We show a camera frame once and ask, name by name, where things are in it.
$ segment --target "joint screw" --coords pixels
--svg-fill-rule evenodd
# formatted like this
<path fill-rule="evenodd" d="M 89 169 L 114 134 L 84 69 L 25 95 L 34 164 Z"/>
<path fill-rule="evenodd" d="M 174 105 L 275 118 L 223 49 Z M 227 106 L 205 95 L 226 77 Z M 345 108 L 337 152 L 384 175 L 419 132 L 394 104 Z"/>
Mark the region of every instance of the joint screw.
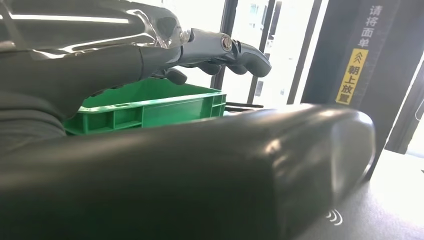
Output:
<path fill-rule="evenodd" d="M 222 47 L 226 51 L 229 51 L 229 50 L 231 50 L 232 46 L 233 46 L 233 41 L 231 40 L 231 38 L 229 36 L 223 36 L 222 37 Z"/>

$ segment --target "dark gray surface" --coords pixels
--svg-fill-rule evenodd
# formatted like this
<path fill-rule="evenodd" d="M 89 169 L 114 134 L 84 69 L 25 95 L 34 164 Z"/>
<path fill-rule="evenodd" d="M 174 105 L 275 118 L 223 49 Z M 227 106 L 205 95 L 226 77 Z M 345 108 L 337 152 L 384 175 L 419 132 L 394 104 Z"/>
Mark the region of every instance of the dark gray surface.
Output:
<path fill-rule="evenodd" d="M 370 182 L 298 240 L 424 240 L 424 159 L 384 151 Z"/>

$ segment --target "white chinese characters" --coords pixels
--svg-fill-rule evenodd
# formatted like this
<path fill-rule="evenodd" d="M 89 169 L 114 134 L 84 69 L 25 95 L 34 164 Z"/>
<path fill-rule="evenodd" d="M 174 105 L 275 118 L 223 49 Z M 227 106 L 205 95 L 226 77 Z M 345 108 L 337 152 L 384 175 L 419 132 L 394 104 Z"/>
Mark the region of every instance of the white chinese characters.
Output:
<path fill-rule="evenodd" d="M 366 19 L 365 26 L 362 29 L 361 39 L 359 40 L 358 46 L 361 48 L 367 48 L 370 45 L 370 39 L 373 36 L 375 26 L 378 23 L 379 17 L 383 10 L 383 6 L 372 6 L 370 9 L 369 17 Z"/>

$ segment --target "glass window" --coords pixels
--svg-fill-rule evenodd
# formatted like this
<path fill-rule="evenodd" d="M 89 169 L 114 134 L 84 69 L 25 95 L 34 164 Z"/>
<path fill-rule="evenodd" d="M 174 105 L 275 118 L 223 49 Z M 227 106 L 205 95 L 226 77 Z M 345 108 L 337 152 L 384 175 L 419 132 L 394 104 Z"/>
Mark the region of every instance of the glass window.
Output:
<path fill-rule="evenodd" d="M 271 72 L 259 78 L 253 103 L 278 108 L 287 102 L 314 0 L 278 0 L 272 13 L 264 54 L 272 65 Z M 268 0 L 239 1 L 232 37 L 259 47 Z M 252 5 L 258 6 L 256 15 Z M 222 89 L 229 102 L 246 103 L 252 75 L 225 71 Z"/>
<path fill-rule="evenodd" d="M 225 0 L 132 0 L 171 10 L 183 28 L 219 32 Z M 187 83 L 209 88 L 212 76 L 198 68 L 175 67 L 187 76 Z"/>
<path fill-rule="evenodd" d="M 313 4 L 314 0 L 276 3 L 278 24 L 274 16 L 265 48 L 273 68 L 269 75 L 258 80 L 262 88 L 260 94 L 255 94 L 254 104 L 266 108 L 286 105 Z"/>
<path fill-rule="evenodd" d="M 245 44 L 259 48 L 264 13 L 267 12 L 268 0 L 239 0 L 237 4 L 234 28 L 231 37 Z M 227 93 L 228 102 L 246 103 L 251 87 L 252 74 L 237 75 L 226 69 L 222 90 Z"/>

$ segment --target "black rubber surface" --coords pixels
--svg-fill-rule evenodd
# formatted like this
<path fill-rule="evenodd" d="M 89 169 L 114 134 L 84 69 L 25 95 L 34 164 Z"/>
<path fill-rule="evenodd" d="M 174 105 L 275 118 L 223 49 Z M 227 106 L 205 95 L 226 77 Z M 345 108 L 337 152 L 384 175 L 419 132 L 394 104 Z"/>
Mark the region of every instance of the black rubber surface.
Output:
<path fill-rule="evenodd" d="M 422 169 L 424 158 L 384 151 L 371 181 L 298 240 L 424 240 Z"/>

